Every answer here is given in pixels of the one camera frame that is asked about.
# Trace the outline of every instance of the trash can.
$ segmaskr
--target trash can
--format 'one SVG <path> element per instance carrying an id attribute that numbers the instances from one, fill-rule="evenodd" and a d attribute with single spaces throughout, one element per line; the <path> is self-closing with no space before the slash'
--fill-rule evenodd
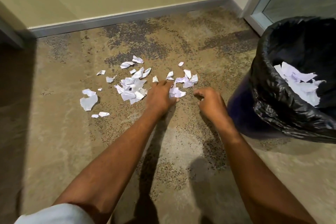
<path id="1" fill-rule="evenodd" d="M 317 17 L 284 19 L 266 29 L 258 42 L 251 69 L 227 104 L 240 133 L 255 139 L 288 137 L 336 143 L 336 121 L 322 111 L 335 109 L 335 106 L 326 107 L 324 102 L 321 110 L 313 107 L 294 93 L 274 68 L 287 62 L 302 73 L 321 73 L 319 79 L 326 81 L 323 92 L 320 91 L 321 100 L 326 94 L 329 95 L 325 99 L 335 99 L 330 95 L 336 90 L 333 84 L 336 82 L 334 32 L 335 19 Z"/>

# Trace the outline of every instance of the person's right arm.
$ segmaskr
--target person's right arm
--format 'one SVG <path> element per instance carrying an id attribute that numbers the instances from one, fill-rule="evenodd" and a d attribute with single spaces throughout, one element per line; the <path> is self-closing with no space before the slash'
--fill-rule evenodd
<path id="1" fill-rule="evenodd" d="M 197 89 L 194 94 L 204 97 L 199 102 L 199 109 L 215 125 L 221 137 L 234 179 L 252 222 L 316 223 L 239 134 L 220 93 L 208 87 Z"/>

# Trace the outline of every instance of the gray baseboard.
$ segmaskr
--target gray baseboard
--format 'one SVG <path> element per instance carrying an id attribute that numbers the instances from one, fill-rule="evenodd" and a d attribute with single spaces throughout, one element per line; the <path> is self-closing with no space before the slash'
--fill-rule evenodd
<path id="1" fill-rule="evenodd" d="M 237 16 L 241 14 L 240 7 L 233 0 L 206 0 L 182 5 L 172 5 L 164 8 L 149 9 L 140 12 L 106 16 L 96 19 L 87 19 L 83 21 L 62 23 L 54 26 L 34 28 L 19 32 L 24 38 L 39 38 L 50 35 L 81 31 L 90 28 L 98 28 L 129 21 L 144 20 L 152 17 L 159 17 L 168 14 L 185 13 L 200 9 L 209 9 L 214 7 L 223 7 L 231 10 Z"/>

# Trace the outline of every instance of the black plastic bag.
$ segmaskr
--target black plastic bag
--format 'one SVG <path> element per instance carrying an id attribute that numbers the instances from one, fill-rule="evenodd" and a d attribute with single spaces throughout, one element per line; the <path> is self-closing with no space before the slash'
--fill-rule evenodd
<path id="1" fill-rule="evenodd" d="M 294 17 L 271 25 L 259 40 L 249 78 L 253 109 L 288 137 L 336 143 L 336 121 L 302 100 L 274 68 L 285 61 L 300 72 L 315 72 L 317 80 L 327 81 L 317 90 L 321 107 L 336 105 L 335 33 L 335 19 Z M 326 105 L 324 95 L 330 99 Z"/>

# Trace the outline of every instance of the shirt sleeve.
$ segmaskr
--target shirt sleeve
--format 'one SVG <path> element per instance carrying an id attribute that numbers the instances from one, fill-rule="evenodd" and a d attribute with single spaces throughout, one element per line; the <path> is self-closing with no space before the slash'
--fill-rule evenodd
<path id="1" fill-rule="evenodd" d="M 15 224 L 95 224 L 79 206 L 53 205 L 31 215 L 21 215 Z"/>

